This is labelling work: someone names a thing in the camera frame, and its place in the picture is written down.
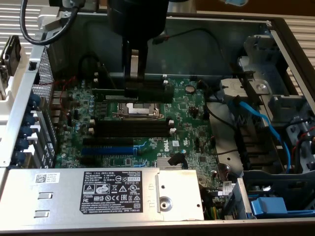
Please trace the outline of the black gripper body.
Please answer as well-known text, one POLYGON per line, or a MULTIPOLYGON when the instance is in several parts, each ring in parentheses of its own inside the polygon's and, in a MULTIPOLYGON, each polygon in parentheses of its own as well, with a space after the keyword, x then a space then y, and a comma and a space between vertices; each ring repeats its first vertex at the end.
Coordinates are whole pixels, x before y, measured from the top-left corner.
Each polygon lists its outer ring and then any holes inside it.
POLYGON ((111 30, 130 43, 145 44, 163 32, 168 4, 167 0, 109 0, 111 30))

